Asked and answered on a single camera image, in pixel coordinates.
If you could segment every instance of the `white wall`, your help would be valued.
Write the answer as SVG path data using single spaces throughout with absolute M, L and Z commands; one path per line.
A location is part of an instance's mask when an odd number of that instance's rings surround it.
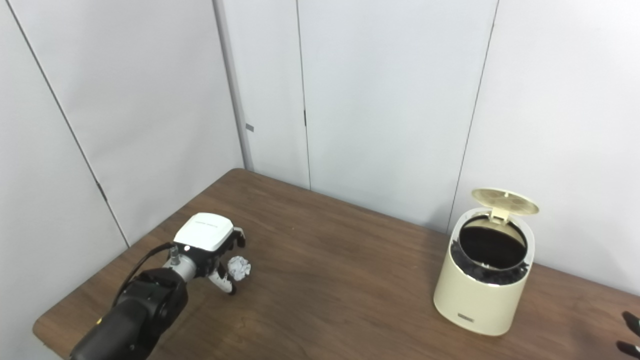
M 640 2 L 502 0 L 450 229 L 472 188 L 535 199 L 536 261 L 640 294 Z
M 311 189 L 445 231 L 496 1 L 299 6 Z
M 0 2 L 0 359 L 59 359 L 35 320 L 126 249 L 6 2 Z
M 129 243 L 241 151 L 210 0 L 12 0 Z
M 296 0 L 214 2 L 247 168 L 308 189 Z

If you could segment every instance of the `trash can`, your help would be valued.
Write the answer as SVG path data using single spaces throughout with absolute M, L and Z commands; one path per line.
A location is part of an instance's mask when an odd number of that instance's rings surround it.
M 456 223 L 433 302 L 456 325 L 498 336 L 511 327 L 535 250 L 533 232 L 514 215 L 539 209 L 507 190 L 480 188 L 472 195 L 485 208 Z

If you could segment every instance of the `door hinge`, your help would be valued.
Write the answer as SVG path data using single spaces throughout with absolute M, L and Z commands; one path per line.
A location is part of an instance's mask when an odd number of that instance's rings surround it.
M 100 185 L 100 183 L 96 181 L 95 184 L 98 186 L 98 190 L 100 190 L 100 194 L 102 195 L 102 198 L 104 199 L 104 201 L 108 202 L 107 195 L 104 194 L 104 190 L 102 189 L 102 186 Z

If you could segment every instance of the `open lid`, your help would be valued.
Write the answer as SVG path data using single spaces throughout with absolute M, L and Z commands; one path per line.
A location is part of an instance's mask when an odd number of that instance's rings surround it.
M 509 190 L 496 188 L 478 188 L 471 192 L 471 195 L 482 205 L 491 208 L 491 218 L 501 218 L 505 222 L 509 214 L 533 215 L 540 209 L 531 199 Z

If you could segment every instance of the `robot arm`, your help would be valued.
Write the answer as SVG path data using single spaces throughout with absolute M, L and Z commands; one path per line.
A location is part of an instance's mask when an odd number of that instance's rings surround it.
M 235 286 L 227 277 L 220 257 L 234 244 L 245 245 L 244 232 L 227 218 L 199 213 L 178 231 L 173 243 L 151 250 L 133 269 L 107 315 L 80 340 L 70 360 L 143 360 L 160 335 L 187 304 L 187 282 L 208 277 L 230 295 Z M 162 268 L 133 275 L 150 256 L 170 249 Z
M 640 318 L 628 311 L 622 313 L 622 317 L 625 319 L 627 323 L 627 327 L 634 332 L 634 334 L 640 336 Z M 637 347 L 630 343 L 625 343 L 624 341 L 618 341 L 617 343 L 618 349 L 624 352 L 627 355 L 633 356 L 636 359 L 640 359 L 640 347 Z

